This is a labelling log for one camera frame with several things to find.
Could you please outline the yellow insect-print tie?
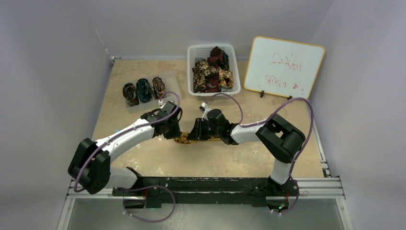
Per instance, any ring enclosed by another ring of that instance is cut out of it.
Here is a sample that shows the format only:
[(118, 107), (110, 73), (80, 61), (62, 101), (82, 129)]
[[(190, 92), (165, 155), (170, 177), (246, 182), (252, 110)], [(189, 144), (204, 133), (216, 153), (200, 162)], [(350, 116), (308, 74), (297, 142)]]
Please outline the yellow insect-print tie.
[(179, 143), (179, 144), (194, 144), (194, 143), (200, 143), (200, 142), (208, 142), (208, 141), (220, 141), (220, 138), (216, 138), (216, 137), (211, 137), (208, 140), (194, 140), (194, 139), (187, 139), (189, 133), (184, 133), (182, 132), (182, 134), (179, 137), (174, 138), (174, 141)]

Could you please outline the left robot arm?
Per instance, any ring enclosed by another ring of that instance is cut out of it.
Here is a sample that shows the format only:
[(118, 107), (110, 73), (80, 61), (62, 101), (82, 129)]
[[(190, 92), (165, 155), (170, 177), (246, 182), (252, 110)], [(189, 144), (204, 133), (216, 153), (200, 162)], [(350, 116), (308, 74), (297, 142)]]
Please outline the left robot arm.
[(108, 137), (83, 139), (68, 167), (68, 174), (75, 180), (74, 191), (87, 191), (93, 195), (104, 188), (121, 188), (131, 196), (139, 195), (143, 189), (142, 176), (131, 167), (112, 168), (111, 163), (137, 144), (154, 137), (179, 137), (181, 114), (180, 106), (168, 101)]

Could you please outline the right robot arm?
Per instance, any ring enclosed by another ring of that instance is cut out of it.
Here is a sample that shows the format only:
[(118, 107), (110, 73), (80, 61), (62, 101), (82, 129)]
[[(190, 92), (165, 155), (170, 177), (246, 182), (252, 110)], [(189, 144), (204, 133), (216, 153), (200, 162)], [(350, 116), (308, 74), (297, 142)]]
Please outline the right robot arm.
[(270, 174), (269, 189), (275, 195), (287, 190), (293, 160), (305, 142), (305, 135), (280, 115), (269, 121), (247, 125), (230, 123), (219, 109), (195, 120), (188, 141), (208, 141), (218, 138), (227, 145), (261, 142), (275, 158)]

